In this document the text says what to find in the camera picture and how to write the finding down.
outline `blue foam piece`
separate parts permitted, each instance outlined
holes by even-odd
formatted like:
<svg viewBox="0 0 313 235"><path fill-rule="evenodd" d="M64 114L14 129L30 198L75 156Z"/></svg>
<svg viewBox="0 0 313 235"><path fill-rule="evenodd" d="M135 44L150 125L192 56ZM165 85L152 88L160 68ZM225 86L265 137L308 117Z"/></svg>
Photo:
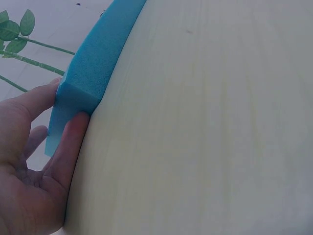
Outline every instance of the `blue foam piece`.
<svg viewBox="0 0 313 235"><path fill-rule="evenodd" d="M101 101L145 2L114 0L75 54L57 90L45 146L48 156L54 154L66 123L80 111L91 115Z"/></svg>

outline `skin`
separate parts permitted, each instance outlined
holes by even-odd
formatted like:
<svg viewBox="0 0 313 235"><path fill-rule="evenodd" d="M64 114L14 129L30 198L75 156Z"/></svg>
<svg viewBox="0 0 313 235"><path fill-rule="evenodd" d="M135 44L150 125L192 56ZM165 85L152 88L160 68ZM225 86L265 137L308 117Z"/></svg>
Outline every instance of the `skin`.
<svg viewBox="0 0 313 235"><path fill-rule="evenodd" d="M60 79L0 102L0 233L47 235L63 225L68 191L89 116L76 115L41 171L26 160L46 138L47 128L31 122L53 105Z"/></svg>

